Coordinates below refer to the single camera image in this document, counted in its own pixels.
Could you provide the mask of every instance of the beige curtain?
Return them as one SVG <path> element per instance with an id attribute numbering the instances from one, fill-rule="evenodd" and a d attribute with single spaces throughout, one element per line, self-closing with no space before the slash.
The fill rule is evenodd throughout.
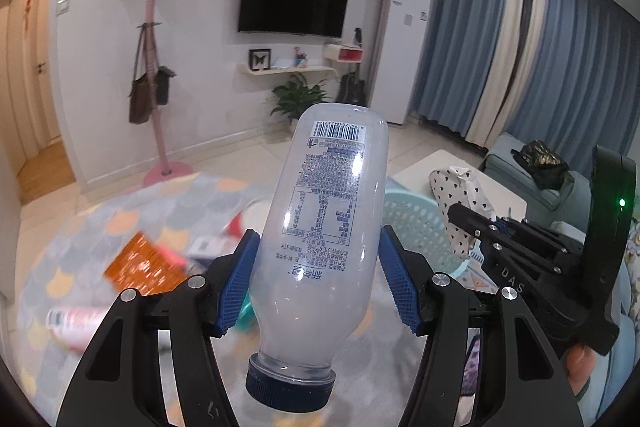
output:
<path id="1" fill-rule="evenodd" d="M 476 115 L 465 136 L 468 142 L 484 146 L 498 117 L 516 60 L 521 15 L 522 0 L 504 0 L 504 12 L 498 42 L 495 46 L 494 60 L 489 69 Z"/>
<path id="2" fill-rule="evenodd" d="M 494 124 L 491 127 L 487 138 L 482 144 L 484 147 L 491 148 L 500 136 L 502 130 L 505 128 L 511 113 L 515 110 L 520 97 L 524 91 L 529 75 L 533 67 L 533 62 L 536 58 L 536 52 L 538 50 L 538 44 L 540 43 L 540 34 L 542 32 L 542 23 L 545 18 L 546 0 L 533 0 L 533 6 L 531 10 L 531 22 L 529 25 L 529 33 L 527 34 L 527 40 L 522 51 L 522 58 L 520 59 L 520 65 L 513 80 L 513 86 L 507 99 L 504 101 L 502 109 L 495 118 Z"/>

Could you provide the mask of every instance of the dark blue bottle cap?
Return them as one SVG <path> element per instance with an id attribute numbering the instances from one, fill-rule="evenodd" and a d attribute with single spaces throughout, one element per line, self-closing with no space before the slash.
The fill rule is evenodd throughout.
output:
<path id="1" fill-rule="evenodd" d="M 329 382 L 314 384 L 308 380 L 300 383 L 272 377 L 255 363 L 257 353 L 249 359 L 246 373 L 246 389 L 258 402 L 286 412 L 313 412 L 322 409 L 329 401 L 334 388 L 335 373 Z"/>

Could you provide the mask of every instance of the light blue plastic basket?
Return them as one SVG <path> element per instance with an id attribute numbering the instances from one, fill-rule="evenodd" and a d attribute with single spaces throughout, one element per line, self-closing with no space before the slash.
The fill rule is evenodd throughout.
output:
<path id="1" fill-rule="evenodd" d="M 404 249 L 421 253 L 436 272 L 448 273 L 455 279 L 469 264 L 468 259 L 453 253 L 438 204 L 431 198 L 387 189 L 382 223 L 394 227 Z"/>

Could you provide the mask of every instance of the curtain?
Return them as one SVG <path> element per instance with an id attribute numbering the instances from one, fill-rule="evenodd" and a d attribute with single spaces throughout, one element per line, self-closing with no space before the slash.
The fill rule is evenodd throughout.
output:
<path id="1" fill-rule="evenodd" d="M 504 0 L 433 0 L 414 109 L 466 136 L 494 57 Z"/>
<path id="2" fill-rule="evenodd" d="M 494 60 L 471 127 L 465 137 L 466 141 L 482 147 L 494 126 L 509 87 L 511 71 L 513 71 L 518 51 L 521 15 L 522 0 L 504 0 L 504 13 L 495 46 Z"/>
<path id="3" fill-rule="evenodd" d="M 533 0 L 533 6 L 531 10 L 531 20 L 529 23 L 529 31 L 527 33 L 527 40 L 524 45 L 522 57 L 520 58 L 520 64 L 518 70 L 511 84 L 511 90 L 504 99 L 504 104 L 500 109 L 498 115 L 495 118 L 494 124 L 491 127 L 491 131 L 486 136 L 484 143 L 478 143 L 487 148 L 491 148 L 498 136 L 504 130 L 507 121 L 514 108 L 518 105 L 518 101 L 522 96 L 524 87 L 527 84 L 527 79 L 531 74 L 533 63 L 536 58 L 536 52 L 538 45 L 540 44 L 540 35 L 542 33 L 542 23 L 545 19 L 546 13 L 546 0 Z"/>
<path id="4" fill-rule="evenodd" d="M 612 0 L 547 0 L 530 79 L 507 131 L 591 172 L 599 144 L 626 154 L 640 117 L 640 23 Z"/>

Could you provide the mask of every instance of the white refrigerator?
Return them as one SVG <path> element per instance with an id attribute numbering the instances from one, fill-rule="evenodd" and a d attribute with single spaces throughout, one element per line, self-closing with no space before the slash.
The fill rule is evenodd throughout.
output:
<path id="1" fill-rule="evenodd" d="M 385 0 L 376 41 L 369 107 L 403 124 L 422 58 L 431 0 Z"/>

